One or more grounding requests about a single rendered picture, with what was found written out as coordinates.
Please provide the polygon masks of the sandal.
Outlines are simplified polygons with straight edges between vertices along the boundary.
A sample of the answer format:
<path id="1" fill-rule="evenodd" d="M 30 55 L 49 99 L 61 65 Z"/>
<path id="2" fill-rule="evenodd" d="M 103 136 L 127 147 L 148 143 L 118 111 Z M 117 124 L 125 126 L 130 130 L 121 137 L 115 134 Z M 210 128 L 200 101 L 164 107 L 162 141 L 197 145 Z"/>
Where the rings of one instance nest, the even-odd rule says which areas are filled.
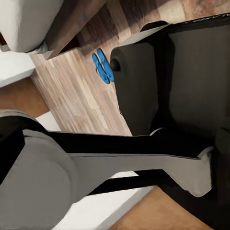
<path id="1" fill-rule="evenodd" d="M 101 68 L 104 68 L 104 70 L 106 71 L 106 75 L 109 77 L 109 81 L 111 82 L 114 82 L 114 76 L 113 76 L 113 71 L 112 69 L 110 68 L 110 64 L 108 62 L 108 60 L 106 59 L 103 51 L 99 48 L 97 50 L 97 54 L 98 54 L 98 58 L 100 60 L 100 65 L 101 65 Z"/>
<path id="2" fill-rule="evenodd" d="M 101 68 L 99 58 L 97 57 L 96 54 L 93 54 L 92 58 L 93 58 L 93 61 L 96 65 L 97 71 L 99 71 L 99 76 L 102 78 L 104 83 L 109 84 L 110 83 L 110 81 L 108 80 L 109 77 L 105 74 L 106 71 L 104 70 L 104 68 Z"/>

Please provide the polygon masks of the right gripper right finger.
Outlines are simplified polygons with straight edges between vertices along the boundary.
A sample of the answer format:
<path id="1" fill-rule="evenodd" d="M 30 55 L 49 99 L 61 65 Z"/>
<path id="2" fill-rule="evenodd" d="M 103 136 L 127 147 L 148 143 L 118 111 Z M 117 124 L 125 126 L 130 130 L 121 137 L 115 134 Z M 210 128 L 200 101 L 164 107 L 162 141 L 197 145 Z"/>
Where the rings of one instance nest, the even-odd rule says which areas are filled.
<path id="1" fill-rule="evenodd" d="M 223 127 L 218 129 L 215 145 L 230 166 L 230 129 Z"/>

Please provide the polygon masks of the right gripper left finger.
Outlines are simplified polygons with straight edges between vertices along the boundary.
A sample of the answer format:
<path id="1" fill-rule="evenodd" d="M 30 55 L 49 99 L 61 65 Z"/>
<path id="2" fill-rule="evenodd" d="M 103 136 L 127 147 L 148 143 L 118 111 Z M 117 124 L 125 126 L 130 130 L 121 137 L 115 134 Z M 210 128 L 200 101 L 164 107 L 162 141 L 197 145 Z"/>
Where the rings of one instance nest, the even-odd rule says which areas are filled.
<path id="1" fill-rule="evenodd" d="M 25 146 L 20 127 L 0 133 L 0 185 Z"/>

